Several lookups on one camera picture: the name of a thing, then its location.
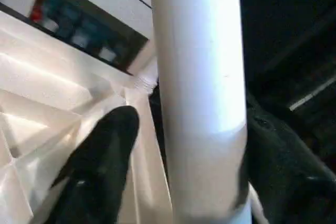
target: black fabric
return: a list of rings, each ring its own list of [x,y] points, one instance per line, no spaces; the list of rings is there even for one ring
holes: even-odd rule
[[[114,109],[72,153],[54,182],[68,178],[47,224],[117,221],[139,117],[131,106]]]
[[[335,223],[334,173],[286,123],[249,104],[249,179],[270,224]]]

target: white machine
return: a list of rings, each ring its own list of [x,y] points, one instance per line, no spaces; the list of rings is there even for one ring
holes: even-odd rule
[[[251,223],[248,197],[235,205],[246,144],[239,0],[87,1],[149,39],[134,77],[0,13],[2,223],[28,223],[69,153],[123,104],[142,124],[120,223]],[[28,16],[35,0],[0,2]],[[156,55],[170,192],[147,98]]]

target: white pipe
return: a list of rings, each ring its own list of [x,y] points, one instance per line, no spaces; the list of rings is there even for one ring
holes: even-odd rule
[[[152,6],[176,223],[251,223],[249,204],[234,209],[247,137],[239,0]]]

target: white rod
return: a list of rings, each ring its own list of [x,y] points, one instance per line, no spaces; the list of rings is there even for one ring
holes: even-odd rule
[[[234,207],[247,138],[239,0],[152,6],[176,223],[251,223],[246,201]]]

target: white plastic surface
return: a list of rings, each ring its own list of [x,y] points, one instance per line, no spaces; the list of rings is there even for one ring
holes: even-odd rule
[[[170,223],[147,94],[131,78],[0,12],[0,223],[28,224],[95,123],[130,104],[140,114],[121,224]]]

